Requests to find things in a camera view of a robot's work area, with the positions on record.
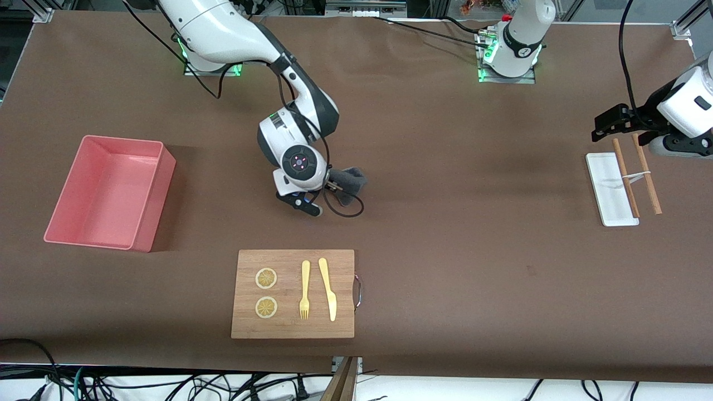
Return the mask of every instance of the pink plastic container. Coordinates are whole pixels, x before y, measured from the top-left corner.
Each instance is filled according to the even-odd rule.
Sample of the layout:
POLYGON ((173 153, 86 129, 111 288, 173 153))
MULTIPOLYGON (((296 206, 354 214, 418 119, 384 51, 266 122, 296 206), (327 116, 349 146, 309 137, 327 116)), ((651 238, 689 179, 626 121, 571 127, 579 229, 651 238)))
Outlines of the pink plastic container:
POLYGON ((85 136, 44 240, 148 252, 175 164, 161 142, 85 136))

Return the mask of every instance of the lemon slice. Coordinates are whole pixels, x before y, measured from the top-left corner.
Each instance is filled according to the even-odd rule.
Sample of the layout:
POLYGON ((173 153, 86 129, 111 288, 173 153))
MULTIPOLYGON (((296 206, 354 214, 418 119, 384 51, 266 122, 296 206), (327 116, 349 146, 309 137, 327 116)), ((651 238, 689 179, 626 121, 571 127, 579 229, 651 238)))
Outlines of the lemon slice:
POLYGON ((269 319, 277 312, 277 301, 273 297, 262 297, 255 304, 255 313, 263 319, 269 319))
POLYGON ((260 269, 255 275, 255 284, 263 290, 271 288, 276 282, 277 273, 271 268, 260 269))

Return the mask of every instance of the gray cloth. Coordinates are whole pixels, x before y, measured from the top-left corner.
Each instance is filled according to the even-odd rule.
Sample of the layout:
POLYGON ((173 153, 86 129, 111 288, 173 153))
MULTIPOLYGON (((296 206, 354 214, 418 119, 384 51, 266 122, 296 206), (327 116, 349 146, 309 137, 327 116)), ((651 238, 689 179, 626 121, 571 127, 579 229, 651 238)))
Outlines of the gray cloth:
POLYGON ((354 197, 347 195, 347 193, 359 195, 361 187, 367 183, 367 179, 364 177, 364 173, 359 170, 359 167, 349 167, 345 170, 333 168, 329 170, 329 180, 334 181, 334 183, 342 187, 344 192, 346 192, 337 191, 335 193, 339 204, 342 206, 348 206, 354 202, 354 197))

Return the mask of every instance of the brown tabletop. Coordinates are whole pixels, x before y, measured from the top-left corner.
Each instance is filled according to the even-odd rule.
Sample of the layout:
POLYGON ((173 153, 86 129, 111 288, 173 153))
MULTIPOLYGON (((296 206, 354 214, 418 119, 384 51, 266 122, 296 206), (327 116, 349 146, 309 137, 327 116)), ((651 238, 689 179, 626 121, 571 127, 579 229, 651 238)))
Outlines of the brown tabletop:
MULTIPOLYGON (((65 363, 325 371, 361 355, 382 374, 713 382, 713 164, 649 154, 664 214, 641 183, 638 227, 600 223, 585 154, 612 150, 590 142, 593 118, 627 101, 616 26, 554 25, 537 84, 507 86, 477 82, 468 45, 381 21, 264 23, 337 102, 332 162, 368 175, 364 215, 275 199, 255 140, 280 107, 268 68, 216 101, 127 13, 58 12, 0 108, 0 336, 65 363), (152 253, 43 242, 87 134, 175 156, 152 253), (231 340, 237 252, 264 248, 355 249, 356 337, 231 340)), ((640 103, 692 61, 666 26, 625 41, 640 103)))

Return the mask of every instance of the wooden cutting board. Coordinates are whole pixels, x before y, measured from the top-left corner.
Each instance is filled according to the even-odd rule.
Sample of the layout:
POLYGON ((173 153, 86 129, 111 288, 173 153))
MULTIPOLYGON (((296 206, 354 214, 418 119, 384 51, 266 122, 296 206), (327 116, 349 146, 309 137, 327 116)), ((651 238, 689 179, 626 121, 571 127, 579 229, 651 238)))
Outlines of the wooden cutting board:
POLYGON ((232 338, 354 338, 353 250, 241 250, 237 257, 235 302, 232 308, 232 338), (337 295, 337 318, 329 319, 327 292, 318 260, 327 259, 329 281, 337 295), (299 318, 302 299, 302 261, 309 260, 309 318, 299 318), (262 289, 256 274, 271 268, 277 282, 262 289), (271 318, 255 312, 260 298, 272 297, 277 311, 271 318))

